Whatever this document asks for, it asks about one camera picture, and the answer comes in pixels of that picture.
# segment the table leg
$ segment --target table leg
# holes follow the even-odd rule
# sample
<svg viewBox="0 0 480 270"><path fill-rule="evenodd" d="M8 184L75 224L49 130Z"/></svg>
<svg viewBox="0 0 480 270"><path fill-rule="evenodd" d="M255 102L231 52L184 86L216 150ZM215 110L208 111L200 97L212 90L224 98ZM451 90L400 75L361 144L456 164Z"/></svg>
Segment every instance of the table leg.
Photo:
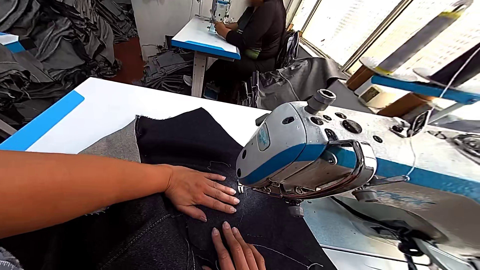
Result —
<svg viewBox="0 0 480 270"><path fill-rule="evenodd" d="M202 96L206 63L207 56L201 52L195 51L192 78L192 96L194 97L200 98Z"/></svg>

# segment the wall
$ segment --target wall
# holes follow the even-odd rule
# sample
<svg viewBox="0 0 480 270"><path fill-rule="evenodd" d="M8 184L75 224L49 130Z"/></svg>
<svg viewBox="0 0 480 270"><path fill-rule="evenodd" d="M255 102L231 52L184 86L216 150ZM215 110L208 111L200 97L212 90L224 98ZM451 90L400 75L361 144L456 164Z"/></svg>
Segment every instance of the wall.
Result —
<svg viewBox="0 0 480 270"><path fill-rule="evenodd" d="M290 0L283 2L287 7ZM237 21L247 5L248 0L232 0L230 19ZM158 52L154 45L163 46L165 35L178 33L199 9L197 0L133 0L132 6L144 60ZM210 17L211 7L212 0L204 0L202 16Z"/></svg>

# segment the hand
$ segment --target hand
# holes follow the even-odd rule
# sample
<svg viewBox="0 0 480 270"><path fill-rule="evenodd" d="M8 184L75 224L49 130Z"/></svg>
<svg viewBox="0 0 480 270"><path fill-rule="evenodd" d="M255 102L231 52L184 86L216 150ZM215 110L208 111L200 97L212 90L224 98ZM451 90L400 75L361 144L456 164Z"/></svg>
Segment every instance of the hand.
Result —
<svg viewBox="0 0 480 270"><path fill-rule="evenodd" d="M218 31L219 29L226 28L223 22L214 22L215 30Z"/></svg>
<svg viewBox="0 0 480 270"><path fill-rule="evenodd" d="M223 22L216 22L214 24L216 33L223 38L227 38L227 34L231 31L231 29L228 29Z"/></svg>
<svg viewBox="0 0 480 270"><path fill-rule="evenodd" d="M264 257L257 251L255 246L245 243L237 228L231 229L230 224L224 222L222 230L232 253L235 267L230 254L222 243L219 231L213 228L212 240L218 254L221 270L266 270ZM207 266L203 266L203 269L211 270Z"/></svg>
<svg viewBox="0 0 480 270"><path fill-rule="evenodd" d="M165 195L172 201L178 211L203 222L207 221L205 213L194 205L201 204L228 214L237 211L233 206L221 202L238 204L240 200L230 196L234 195L236 191L212 181L223 181L225 180L224 176L199 172L181 166L167 166L172 169L172 174Z"/></svg>

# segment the sleeve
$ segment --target sleeve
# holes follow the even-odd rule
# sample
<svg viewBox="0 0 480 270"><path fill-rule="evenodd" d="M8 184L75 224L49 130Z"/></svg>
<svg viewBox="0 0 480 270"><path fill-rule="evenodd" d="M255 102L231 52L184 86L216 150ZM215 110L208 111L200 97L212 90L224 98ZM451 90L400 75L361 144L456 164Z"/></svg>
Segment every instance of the sleeve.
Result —
<svg viewBox="0 0 480 270"><path fill-rule="evenodd" d="M243 33L240 34L236 31L227 33L227 42L237 46L240 51L253 46L272 25L276 12L275 9L276 5L273 1L266 2L253 13Z"/></svg>

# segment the left hand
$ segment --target left hand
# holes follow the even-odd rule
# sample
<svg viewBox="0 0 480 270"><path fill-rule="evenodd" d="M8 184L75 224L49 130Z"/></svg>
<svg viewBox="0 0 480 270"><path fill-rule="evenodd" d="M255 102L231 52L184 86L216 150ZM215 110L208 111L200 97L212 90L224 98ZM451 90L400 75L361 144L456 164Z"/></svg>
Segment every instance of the left hand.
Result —
<svg viewBox="0 0 480 270"><path fill-rule="evenodd" d="M240 202L230 196L236 191L212 180L225 180L224 176L199 172L181 166L168 166L172 174L165 190L165 195L172 201L178 211L183 212L194 219L207 221L205 213L194 205L204 205L228 214L237 210L223 202L236 205Z"/></svg>
<svg viewBox="0 0 480 270"><path fill-rule="evenodd" d="M225 24L223 22L216 22L214 23L215 25L215 30L218 31L219 29L226 28Z"/></svg>

